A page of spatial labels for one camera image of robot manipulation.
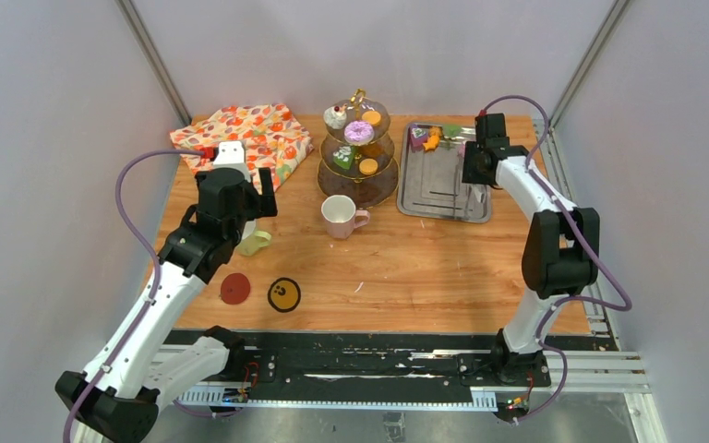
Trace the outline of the brown bread roll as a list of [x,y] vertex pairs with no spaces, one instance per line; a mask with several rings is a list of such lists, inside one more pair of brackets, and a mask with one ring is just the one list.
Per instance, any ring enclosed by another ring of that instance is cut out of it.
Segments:
[[377,158],[383,152],[383,149],[380,145],[373,143],[363,146],[361,151],[364,156]]

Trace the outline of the three-tier glass cake stand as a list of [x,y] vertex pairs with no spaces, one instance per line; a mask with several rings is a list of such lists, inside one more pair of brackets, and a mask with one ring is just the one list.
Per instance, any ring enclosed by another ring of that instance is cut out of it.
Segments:
[[[339,104],[347,108],[347,124],[362,120],[361,115],[367,110],[375,110],[382,114],[380,125],[374,127],[375,137],[369,143],[376,143],[383,149],[377,158],[371,158],[379,162],[379,171],[371,176],[360,174],[358,163],[369,158],[362,154],[363,146],[352,146],[347,143],[344,139],[344,128],[332,130],[324,123],[326,136],[320,147],[318,187],[328,197],[345,195],[360,209],[372,208],[390,197],[398,187],[400,166],[395,157],[395,143],[389,133],[391,116],[381,102],[368,98],[363,89],[356,90],[351,97],[339,100],[333,105]],[[354,163],[349,171],[343,171],[333,163],[332,153],[341,146],[351,146],[355,150]]]

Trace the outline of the white cream cupcake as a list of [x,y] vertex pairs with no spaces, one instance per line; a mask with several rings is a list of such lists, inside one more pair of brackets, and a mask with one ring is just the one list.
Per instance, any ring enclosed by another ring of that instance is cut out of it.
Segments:
[[343,129],[348,122],[347,108],[343,104],[332,105],[323,112],[322,118],[329,129]]

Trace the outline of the white cup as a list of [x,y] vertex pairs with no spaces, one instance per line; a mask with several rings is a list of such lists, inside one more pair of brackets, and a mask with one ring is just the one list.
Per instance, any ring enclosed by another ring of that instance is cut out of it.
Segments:
[[241,256],[251,257],[270,245],[271,240],[271,234],[260,230],[256,221],[248,221],[235,251]]

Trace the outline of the pink mug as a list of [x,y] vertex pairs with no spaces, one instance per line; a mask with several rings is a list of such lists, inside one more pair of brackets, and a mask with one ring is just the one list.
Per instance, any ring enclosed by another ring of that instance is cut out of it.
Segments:
[[327,197],[321,204],[320,212],[327,234],[334,239],[347,239],[355,230],[370,222],[370,212],[360,210],[345,195]]

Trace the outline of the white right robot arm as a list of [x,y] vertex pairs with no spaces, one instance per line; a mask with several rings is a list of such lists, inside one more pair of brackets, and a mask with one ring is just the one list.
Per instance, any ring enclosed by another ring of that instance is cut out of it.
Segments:
[[511,385],[536,365],[559,301],[595,281],[598,269],[584,248],[561,242],[579,231],[597,248],[600,219],[595,210],[581,209],[557,193],[528,149],[511,143],[503,114],[481,112],[475,118],[475,137],[464,145],[462,180],[506,191],[530,222],[521,262],[523,299],[491,351],[493,377]]

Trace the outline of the orange round biscuit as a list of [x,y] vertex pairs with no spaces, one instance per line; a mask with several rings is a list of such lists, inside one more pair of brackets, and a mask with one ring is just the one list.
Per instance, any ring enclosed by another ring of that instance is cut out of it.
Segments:
[[382,114],[375,110],[367,110],[362,113],[361,119],[371,126],[377,127],[382,121]]
[[363,176],[371,176],[379,171],[379,162],[375,159],[365,158],[358,163],[359,173]]

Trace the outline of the green square cake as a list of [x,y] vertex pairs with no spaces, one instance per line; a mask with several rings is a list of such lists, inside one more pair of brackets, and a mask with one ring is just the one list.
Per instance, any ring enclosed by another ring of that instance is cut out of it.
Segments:
[[333,163],[343,171],[349,171],[355,160],[355,150],[351,146],[341,146],[332,153]]

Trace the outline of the long metal tongs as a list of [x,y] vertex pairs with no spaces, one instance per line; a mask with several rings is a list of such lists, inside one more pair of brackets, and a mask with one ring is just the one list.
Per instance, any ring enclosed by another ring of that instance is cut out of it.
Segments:
[[487,203],[488,186],[481,184],[466,185],[466,206],[467,207],[484,207]]

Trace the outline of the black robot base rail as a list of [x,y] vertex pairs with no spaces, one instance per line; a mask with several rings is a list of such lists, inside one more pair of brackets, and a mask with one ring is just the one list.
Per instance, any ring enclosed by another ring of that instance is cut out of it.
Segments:
[[527,393],[552,383],[549,364],[497,371],[494,334],[247,331],[234,361],[211,376],[252,401],[451,404],[472,388]]

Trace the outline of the purple frosted donut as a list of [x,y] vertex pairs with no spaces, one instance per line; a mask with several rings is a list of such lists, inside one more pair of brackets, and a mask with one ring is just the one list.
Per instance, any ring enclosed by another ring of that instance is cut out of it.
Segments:
[[355,120],[347,124],[343,130],[344,139],[352,146],[364,146],[375,137],[374,127],[367,121]]

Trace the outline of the magenta square cake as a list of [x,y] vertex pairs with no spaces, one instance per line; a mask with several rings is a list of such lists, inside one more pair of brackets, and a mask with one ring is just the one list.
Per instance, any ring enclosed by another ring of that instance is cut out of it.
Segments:
[[429,134],[426,128],[420,126],[413,126],[410,129],[410,149],[413,152],[423,151],[425,149],[424,145],[428,140]]

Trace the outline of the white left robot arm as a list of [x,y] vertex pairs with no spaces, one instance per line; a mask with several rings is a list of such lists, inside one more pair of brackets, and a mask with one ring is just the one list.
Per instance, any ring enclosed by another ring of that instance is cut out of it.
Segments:
[[230,261],[247,223],[277,215],[270,169],[258,176],[255,187],[243,165],[197,174],[198,202],[152,252],[152,280],[84,370],[58,378],[55,391],[68,409],[63,441],[71,441],[80,423],[113,442],[140,442],[159,413],[204,378],[234,381],[244,374],[244,341],[220,326],[162,365],[150,365],[179,316]]

